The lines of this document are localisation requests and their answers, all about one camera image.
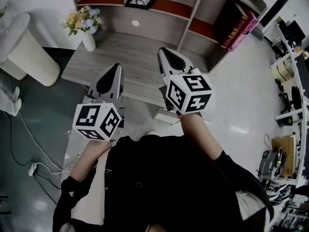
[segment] person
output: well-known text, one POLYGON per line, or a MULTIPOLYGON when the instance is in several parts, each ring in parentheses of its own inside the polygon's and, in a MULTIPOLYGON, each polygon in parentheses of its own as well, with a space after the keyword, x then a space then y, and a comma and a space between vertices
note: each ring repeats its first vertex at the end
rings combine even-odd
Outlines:
POLYGON ((264 231, 274 210, 259 180, 233 162, 199 114, 179 117, 181 137, 123 137, 114 147, 90 141, 62 182, 53 231, 144 232, 150 224, 168 232, 264 231), (104 190, 90 202, 98 186, 104 190), (101 223, 93 211, 99 199, 101 223), (77 216, 81 201, 91 204, 77 216))

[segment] forearm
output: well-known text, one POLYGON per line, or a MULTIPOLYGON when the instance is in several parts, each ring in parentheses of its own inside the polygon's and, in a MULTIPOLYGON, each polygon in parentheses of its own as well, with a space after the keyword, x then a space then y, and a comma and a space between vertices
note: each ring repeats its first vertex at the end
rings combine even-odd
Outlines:
POLYGON ((223 149, 213 137, 203 118, 198 114, 188 114, 180 119, 183 133, 190 137, 212 160, 216 160, 223 149))
POLYGON ((90 141, 85 150, 83 151, 81 157, 76 162, 74 168, 72 169, 70 176, 82 182, 88 175, 89 171, 93 167, 94 163, 98 158, 109 148, 111 148, 112 142, 104 141, 90 141))

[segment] wooden desk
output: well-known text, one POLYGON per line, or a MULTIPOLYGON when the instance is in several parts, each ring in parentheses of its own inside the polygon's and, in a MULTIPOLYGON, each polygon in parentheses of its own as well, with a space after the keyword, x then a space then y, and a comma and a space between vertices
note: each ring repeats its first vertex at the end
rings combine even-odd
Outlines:
POLYGON ((291 64, 292 64, 292 67, 293 67, 293 71, 295 73, 294 79, 297 83, 297 87, 299 88, 301 101, 302 101, 302 108, 291 111, 289 113, 285 113, 285 114, 282 114, 282 115, 275 116, 275 120, 279 120, 279 119, 282 119, 282 118, 293 116, 293 115, 296 115, 296 114, 299 114, 299 113, 302 113, 303 118, 301 119, 301 140, 300 140, 301 147, 300 147, 300 155, 299 155, 300 163, 299 163, 296 179, 285 180, 285 179, 282 179, 282 178, 279 177, 278 179, 275 179, 274 182, 277 182, 279 184, 295 185, 296 188, 298 188, 300 186, 305 185, 305 183, 306 183, 306 179, 303 177, 303 171, 305 169, 305 155, 306 155, 306 148, 307 148, 307 133, 308 133, 307 122, 308 122, 308 118, 309 118, 309 112, 308 112, 308 108, 307 108, 308 99, 305 95, 305 90, 303 89, 303 84, 302 84, 300 73, 299 73, 299 70, 302 70, 302 71, 304 70, 305 61, 304 61, 302 56, 298 56, 290 48, 287 40, 284 37, 284 34, 282 33, 282 31, 280 30, 279 26, 276 23, 275 23, 275 29, 279 33, 279 35, 282 39, 282 42, 287 47, 288 53, 285 57, 279 59, 273 65, 277 65, 279 62, 284 61, 288 57, 291 58, 291 64))
MULTIPOLYGON (((157 52, 174 45, 124 33, 101 32, 95 37, 97 48, 89 52, 79 45, 66 66, 62 78, 89 86, 107 67, 120 63, 124 68, 125 97, 165 107, 159 90, 164 85, 159 71, 157 52)), ((195 67, 207 72, 205 59, 196 53, 181 50, 195 67)))

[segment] cable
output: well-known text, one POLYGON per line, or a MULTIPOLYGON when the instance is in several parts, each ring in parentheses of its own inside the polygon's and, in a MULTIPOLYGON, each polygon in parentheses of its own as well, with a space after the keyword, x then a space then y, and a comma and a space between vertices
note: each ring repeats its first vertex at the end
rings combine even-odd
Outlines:
POLYGON ((35 177, 35 175, 33 175, 34 179, 36 180, 36 182, 38 182, 38 184, 40 185, 40 187, 42 188, 42 190, 46 193, 46 195, 55 203, 55 205, 57 205, 56 201, 47 193, 47 191, 45 191, 45 189, 42 187, 42 185, 40 184, 40 182, 37 180, 37 178, 35 177))
POLYGON ((13 159, 14 161, 19 165, 19 166, 26 166, 28 165, 30 162, 33 162, 33 160, 29 160, 27 161, 26 163, 20 163, 14 156, 14 153, 13 153, 13 148, 12 148, 12 120, 10 118, 10 116, 8 116, 9 120, 10 120, 10 150, 11 150, 11 153, 12 153, 12 156, 13 156, 13 159))
POLYGON ((271 140, 270 140, 269 136, 265 133, 265 135, 264 135, 264 143, 265 143, 265 145, 269 148, 269 150, 271 151, 271 148, 270 148, 270 147, 266 144, 266 142, 265 142, 265 136, 267 136, 267 138, 269 139, 270 145, 271 145, 271 140))
MULTIPOLYGON (((10 75, 8 74, 8 76, 9 76, 9 80, 10 80, 10 86, 11 86, 11 92, 13 92, 13 89, 12 89, 12 82, 11 82, 11 77, 10 77, 10 75)), ((30 134, 30 136, 31 136, 31 138, 32 138, 32 140, 33 140, 33 142, 37 145, 37 147, 39 147, 40 148, 40 150, 46 155, 46 157, 50 160, 50 162, 55 166, 55 167, 57 167, 59 170, 61 170, 61 171, 66 171, 66 170, 64 170, 64 169, 62 169, 62 168, 59 168, 56 164, 54 164, 54 162, 51 160, 51 158, 45 153, 45 151, 42 149, 42 147, 41 146, 39 146, 39 144, 35 141, 35 139, 34 139, 34 137, 32 136, 32 134, 31 134, 31 132, 29 131, 29 129, 28 129, 28 127, 27 127, 27 125, 26 125, 26 123, 25 123, 25 121, 24 121, 24 118, 22 117, 22 115, 21 115, 21 113, 20 113, 20 111, 18 111, 18 113, 19 113, 19 115, 20 115, 20 117, 21 117, 21 120, 23 121, 23 123, 24 123, 24 125, 25 125, 25 127, 26 127, 26 130, 28 131, 28 133, 30 134)))
POLYGON ((87 89, 86 86, 85 86, 84 84, 82 84, 82 85, 83 85, 83 87, 89 92, 89 89, 87 89))
POLYGON ((52 174, 61 174, 61 173, 64 173, 64 172, 71 172, 71 170, 62 170, 58 173, 54 173, 48 166, 46 166, 44 163, 41 163, 41 162, 37 162, 37 163, 34 163, 35 165, 43 165, 45 168, 48 169, 49 172, 51 172, 52 174))
POLYGON ((29 129, 28 129, 28 127, 27 127, 27 125, 26 125, 26 123, 25 123, 25 121, 24 121, 24 118, 22 117, 21 113, 20 113, 20 112, 18 112, 18 113, 19 113, 19 115, 20 115, 20 117, 21 117, 21 120, 23 121, 23 123, 24 123, 24 125, 25 125, 25 127, 26 127, 26 130, 27 130, 28 133, 30 134, 30 136, 31 136, 31 138, 32 138, 32 140, 33 140, 33 142, 37 145, 37 147, 40 148, 40 150, 46 155, 46 157, 50 160, 50 162, 51 162, 55 167, 57 167, 57 168, 58 168, 59 170, 61 170, 61 171, 65 171, 64 169, 62 169, 62 168, 58 167, 56 164, 54 164, 54 162, 53 162, 53 161, 51 160, 51 158, 45 153, 45 151, 42 149, 42 147, 39 146, 39 144, 35 141, 34 137, 32 136, 31 132, 29 131, 29 129))
POLYGON ((53 182, 51 182, 51 181, 50 181, 49 179, 47 179, 46 177, 40 175, 38 172, 36 172, 36 174, 37 174, 39 177, 41 177, 41 178, 47 180, 50 184, 52 184, 52 185, 53 185, 55 188, 57 188, 58 190, 61 190, 59 187, 57 187, 53 182))

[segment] book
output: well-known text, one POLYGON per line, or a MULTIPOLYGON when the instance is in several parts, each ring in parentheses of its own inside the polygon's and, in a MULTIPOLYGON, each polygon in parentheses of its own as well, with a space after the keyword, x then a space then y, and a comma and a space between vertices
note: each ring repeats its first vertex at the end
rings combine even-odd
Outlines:
POLYGON ((256 16, 253 14, 253 12, 248 8, 243 8, 245 13, 248 16, 248 21, 242 31, 239 31, 239 34, 235 37, 234 42, 229 47, 229 51, 232 52, 236 49, 237 46, 247 37, 247 35, 253 30, 253 28, 256 26, 256 24, 259 22, 256 16))
POLYGON ((228 49, 247 20, 248 16, 242 7, 235 3, 234 0, 226 0, 214 23, 214 30, 222 48, 228 49))

